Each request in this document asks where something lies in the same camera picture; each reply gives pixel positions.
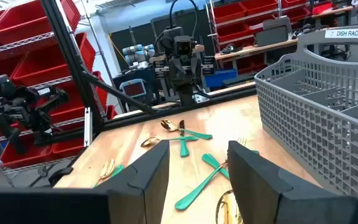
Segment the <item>wooden workbench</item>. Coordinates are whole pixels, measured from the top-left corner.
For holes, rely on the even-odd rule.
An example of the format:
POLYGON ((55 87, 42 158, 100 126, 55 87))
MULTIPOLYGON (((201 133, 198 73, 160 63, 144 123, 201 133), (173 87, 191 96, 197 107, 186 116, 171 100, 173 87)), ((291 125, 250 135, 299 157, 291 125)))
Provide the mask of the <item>wooden workbench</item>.
POLYGON ((296 45, 297 42, 298 42, 298 39, 293 39, 293 40, 287 40, 284 42, 279 42, 276 44, 265 45, 262 47, 258 47, 256 45, 250 45, 247 47, 243 47, 242 50, 240 50, 238 52, 232 52, 229 54, 218 53, 218 54, 215 54, 214 57, 215 57, 215 60, 217 60, 217 61, 222 61, 222 62, 231 61, 233 69, 237 70, 236 60, 238 60, 240 58, 250 57, 253 55, 257 55, 257 54, 266 53, 271 50, 289 47, 292 45, 296 45))
POLYGON ((340 9, 335 9, 335 10, 327 10, 327 11, 322 12, 321 14, 312 15, 311 17, 313 19, 317 19, 317 18, 324 17, 324 16, 335 15, 335 14, 340 14, 340 13, 347 12, 347 11, 352 11, 353 9, 358 9, 358 5, 342 7, 340 9))

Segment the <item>gold utensils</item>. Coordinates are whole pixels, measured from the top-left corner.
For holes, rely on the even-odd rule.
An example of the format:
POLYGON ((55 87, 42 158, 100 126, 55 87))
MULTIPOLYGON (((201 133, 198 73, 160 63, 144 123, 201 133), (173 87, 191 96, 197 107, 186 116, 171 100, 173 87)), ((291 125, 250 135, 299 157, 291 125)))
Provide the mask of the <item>gold utensils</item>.
POLYGON ((179 211, 186 210, 199 196, 199 194, 203 191, 203 189, 211 182, 211 180, 214 178, 214 176, 217 173, 220 173, 219 170, 221 168, 224 168, 225 162, 222 164, 220 163, 220 166, 218 168, 214 168, 212 173, 210 173, 207 178, 205 178, 204 181, 202 181, 196 188, 194 188, 190 193, 185 195, 183 198, 181 198, 179 201, 175 203, 175 209, 179 211))

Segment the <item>gold fork green handle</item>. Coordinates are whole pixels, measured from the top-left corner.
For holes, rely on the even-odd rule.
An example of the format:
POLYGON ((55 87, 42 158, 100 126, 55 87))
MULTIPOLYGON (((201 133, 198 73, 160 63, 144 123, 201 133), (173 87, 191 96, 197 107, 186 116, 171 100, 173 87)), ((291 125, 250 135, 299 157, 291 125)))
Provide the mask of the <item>gold fork green handle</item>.
POLYGON ((123 169, 124 169, 124 165, 122 164, 116 165, 114 159, 107 160, 104 163, 103 168, 101 169, 101 172, 99 174, 99 179, 95 182, 93 187, 96 187, 102 182, 104 182, 105 180, 117 175, 123 169))

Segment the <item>grey plastic silverware basket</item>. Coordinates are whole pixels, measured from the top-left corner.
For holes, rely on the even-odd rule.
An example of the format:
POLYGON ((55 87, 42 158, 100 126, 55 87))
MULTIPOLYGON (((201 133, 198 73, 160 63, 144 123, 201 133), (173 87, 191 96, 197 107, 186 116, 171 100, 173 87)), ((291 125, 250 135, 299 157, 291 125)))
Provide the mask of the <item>grey plastic silverware basket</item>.
POLYGON ((314 44, 356 45, 358 38, 325 38, 327 30, 300 36, 294 53, 256 74, 260 117, 266 132, 323 188, 358 194, 358 62, 309 50, 314 44))

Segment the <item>white dish rack label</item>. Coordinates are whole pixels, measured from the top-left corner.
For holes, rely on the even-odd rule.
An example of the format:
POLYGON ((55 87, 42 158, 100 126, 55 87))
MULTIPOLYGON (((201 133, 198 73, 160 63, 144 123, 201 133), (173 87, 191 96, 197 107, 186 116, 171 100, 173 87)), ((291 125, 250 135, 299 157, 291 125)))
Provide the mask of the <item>white dish rack label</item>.
POLYGON ((358 29, 332 29, 325 32, 325 38, 351 39, 358 38, 358 29))

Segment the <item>tablet with red screen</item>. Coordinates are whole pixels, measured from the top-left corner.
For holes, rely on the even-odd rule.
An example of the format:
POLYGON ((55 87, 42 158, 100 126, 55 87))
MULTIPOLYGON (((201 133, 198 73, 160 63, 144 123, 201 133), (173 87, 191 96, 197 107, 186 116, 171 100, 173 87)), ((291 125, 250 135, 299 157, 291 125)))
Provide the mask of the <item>tablet with red screen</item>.
POLYGON ((145 96, 147 94, 145 88, 145 81, 140 78, 128 80, 122 82, 119 86, 119 89, 126 95, 137 98, 140 96, 145 96))

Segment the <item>grey equipment case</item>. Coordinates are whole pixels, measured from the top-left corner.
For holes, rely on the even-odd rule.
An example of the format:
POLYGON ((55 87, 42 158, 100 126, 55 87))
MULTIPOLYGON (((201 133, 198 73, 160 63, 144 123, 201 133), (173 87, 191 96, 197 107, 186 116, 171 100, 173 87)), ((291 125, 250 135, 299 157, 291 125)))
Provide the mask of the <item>grey equipment case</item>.
POLYGON ((258 47, 285 42, 292 33, 290 18, 282 16, 277 19, 270 19, 259 24, 250 26, 258 47))

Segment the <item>silver metal plate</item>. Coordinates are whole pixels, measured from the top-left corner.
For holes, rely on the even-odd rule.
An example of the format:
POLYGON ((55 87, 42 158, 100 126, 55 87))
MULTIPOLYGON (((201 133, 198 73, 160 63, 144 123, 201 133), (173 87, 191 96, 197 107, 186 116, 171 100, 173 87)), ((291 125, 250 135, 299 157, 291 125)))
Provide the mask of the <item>silver metal plate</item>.
POLYGON ((85 108, 84 116, 84 147, 89 147, 93 141, 93 114, 90 107, 85 108))

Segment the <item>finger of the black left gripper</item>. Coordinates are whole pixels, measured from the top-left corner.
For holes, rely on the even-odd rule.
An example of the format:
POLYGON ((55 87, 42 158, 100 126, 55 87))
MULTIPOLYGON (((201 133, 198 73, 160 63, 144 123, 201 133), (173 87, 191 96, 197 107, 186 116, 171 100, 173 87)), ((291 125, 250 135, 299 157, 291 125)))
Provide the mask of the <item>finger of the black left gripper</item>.
POLYGON ((200 79, 200 60, 198 58, 192 58, 190 64, 186 67, 186 81, 195 87, 200 79))
POLYGON ((174 89, 179 89, 183 84, 184 69, 179 58, 171 58, 168 62, 169 75, 168 81, 174 89))

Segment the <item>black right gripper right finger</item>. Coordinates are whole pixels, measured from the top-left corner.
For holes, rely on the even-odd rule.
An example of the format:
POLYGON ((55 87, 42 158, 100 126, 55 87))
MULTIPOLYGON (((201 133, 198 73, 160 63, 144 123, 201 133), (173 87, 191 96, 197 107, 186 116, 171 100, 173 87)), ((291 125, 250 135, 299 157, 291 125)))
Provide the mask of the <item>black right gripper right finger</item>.
POLYGON ((350 224, 345 197, 324 190, 230 141, 231 186, 245 224, 350 224))

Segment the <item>blue plastic crate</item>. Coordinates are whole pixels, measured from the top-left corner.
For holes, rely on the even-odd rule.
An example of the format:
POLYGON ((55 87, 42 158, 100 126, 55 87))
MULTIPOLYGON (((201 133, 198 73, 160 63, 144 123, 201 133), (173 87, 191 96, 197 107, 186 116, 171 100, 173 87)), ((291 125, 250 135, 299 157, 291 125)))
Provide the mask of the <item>blue plastic crate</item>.
POLYGON ((237 70, 216 70, 214 74, 205 76, 206 86, 208 88, 217 88, 224 86, 224 80, 236 78, 237 70))

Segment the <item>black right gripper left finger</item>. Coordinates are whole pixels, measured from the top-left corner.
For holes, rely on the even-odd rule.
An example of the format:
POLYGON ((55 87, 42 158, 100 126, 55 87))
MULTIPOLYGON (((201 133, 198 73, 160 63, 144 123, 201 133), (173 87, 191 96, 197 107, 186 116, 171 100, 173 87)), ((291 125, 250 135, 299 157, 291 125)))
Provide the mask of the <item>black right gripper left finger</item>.
POLYGON ((170 168, 170 144, 160 141, 114 177, 96 187, 93 224, 161 224, 170 168))

